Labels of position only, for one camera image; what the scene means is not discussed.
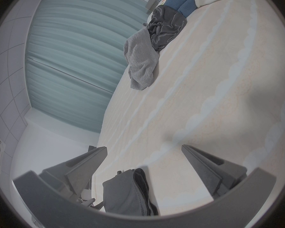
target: green curtain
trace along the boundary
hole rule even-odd
[[[143,0],[42,0],[27,40],[32,107],[99,133],[123,75],[125,40],[147,20]]]

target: blue clothing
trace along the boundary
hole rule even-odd
[[[166,0],[164,5],[182,13],[185,18],[197,9],[195,0]]]

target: beige bed sheet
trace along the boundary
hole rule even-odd
[[[181,152],[193,145],[277,175],[285,183],[285,28],[265,0],[221,0],[195,10],[160,52],[155,81],[130,89],[125,70],[107,107],[98,146],[108,156],[92,178],[142,167],[160,215],[213,199]]]

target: black cloth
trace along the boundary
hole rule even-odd
[[[123,215],[158,215],[149,198],[149,186],[140,168],[127,170],[103,184],[103,205],[106,212]]]
[[[182,13],[165,5],[159,5],[147,25],[155,51],[163,50],[187,24]]]

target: bed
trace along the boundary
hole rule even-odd
[[[267,207],[285,184],[285,27],[266,0],[202,6],[160,52],[154,83],[130,89],[125,70],[106,109],[98,146],[108,156],[92,178],[142,168],[160,215],[213,199],[181,151],[189,144],[277,176]]]

